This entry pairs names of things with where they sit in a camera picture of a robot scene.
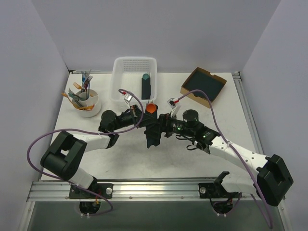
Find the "orange plastic spoon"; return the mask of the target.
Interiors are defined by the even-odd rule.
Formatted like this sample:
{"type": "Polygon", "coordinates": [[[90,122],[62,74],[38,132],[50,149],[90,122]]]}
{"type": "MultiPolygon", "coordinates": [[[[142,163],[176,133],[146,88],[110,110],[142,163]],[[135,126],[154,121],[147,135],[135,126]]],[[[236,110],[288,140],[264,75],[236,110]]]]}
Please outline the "orange plastic spoon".
{"type": "Polygon", "coordinates": [[[156,111],[157,111],[157,107],[156,107],[155,104],[151,104],[151,105],[146,106],[146,112],[153,114],[156,111]]]}

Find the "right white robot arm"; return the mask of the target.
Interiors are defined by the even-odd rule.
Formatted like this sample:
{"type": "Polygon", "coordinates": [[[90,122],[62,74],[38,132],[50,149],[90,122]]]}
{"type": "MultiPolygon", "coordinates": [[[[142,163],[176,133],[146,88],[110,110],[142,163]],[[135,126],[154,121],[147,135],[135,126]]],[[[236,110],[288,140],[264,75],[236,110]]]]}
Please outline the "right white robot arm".
{"type": "Polygon", "coordinates": [[[201,123],[198,112],[193,109],[186,110],[183,118],[177,120],[170,114],[161,114],[161,131],[167,136],[177,134],[190,138],[197,149],[220,157],[254,176],[249,180],[246,176],[227,174],[213,185],[217,196],[224,197],[232,192],[252,193],[264,197],[268,205],[279,205],[294,183],[285,161],[280,156],[258,154],[224,139],[220,133],[201,123]]]}

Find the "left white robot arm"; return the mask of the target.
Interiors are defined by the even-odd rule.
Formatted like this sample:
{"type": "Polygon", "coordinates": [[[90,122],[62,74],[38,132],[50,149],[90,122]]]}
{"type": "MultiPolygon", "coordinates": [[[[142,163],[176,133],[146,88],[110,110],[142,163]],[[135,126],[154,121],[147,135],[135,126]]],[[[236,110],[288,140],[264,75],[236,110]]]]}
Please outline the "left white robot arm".
{"type": "Polygon", "coordinates": [[[62,130],[41,158],[40,165],[58,178],[80,187],[85,197],[92,198],[97,193],[97,179],[80,167],[84,153],[113,147],[123,133],[117,130],[130,125],[137,128],[143,118],[143,107],[133,105],[120,115],[111,110],[103,112],[98,133],[81,135],[62,130]]]}

